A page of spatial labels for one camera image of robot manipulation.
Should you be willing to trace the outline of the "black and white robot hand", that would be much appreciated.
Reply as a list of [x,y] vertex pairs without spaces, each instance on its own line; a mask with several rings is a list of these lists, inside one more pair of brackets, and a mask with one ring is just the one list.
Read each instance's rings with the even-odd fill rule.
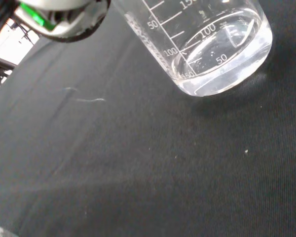
[[56,42],[76,42],[102,24],[109,0],[0,0],[0,33],[13,19],[36,34]]

